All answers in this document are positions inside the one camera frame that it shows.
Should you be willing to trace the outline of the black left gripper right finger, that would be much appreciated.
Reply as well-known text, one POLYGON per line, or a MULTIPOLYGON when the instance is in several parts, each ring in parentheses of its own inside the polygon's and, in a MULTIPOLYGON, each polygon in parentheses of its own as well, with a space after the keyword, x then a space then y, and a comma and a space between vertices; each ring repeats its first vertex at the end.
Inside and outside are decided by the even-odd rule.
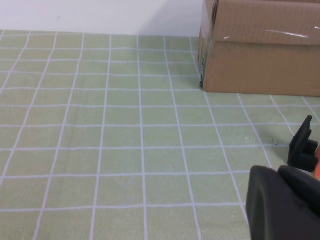
POLYGON ((283 165, 278 174, 315 214, 320 213, 320 181, 301 170, 283 165))

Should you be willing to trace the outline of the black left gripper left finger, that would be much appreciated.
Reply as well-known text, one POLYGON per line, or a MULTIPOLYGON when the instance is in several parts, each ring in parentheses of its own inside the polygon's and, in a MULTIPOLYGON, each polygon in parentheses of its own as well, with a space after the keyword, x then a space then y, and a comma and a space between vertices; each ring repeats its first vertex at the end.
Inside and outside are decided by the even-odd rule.
POLYGON ((279 175, 279 170, 253 166, 246 197, 253 240, 318 240, 320 214, 315 214, 279 175))

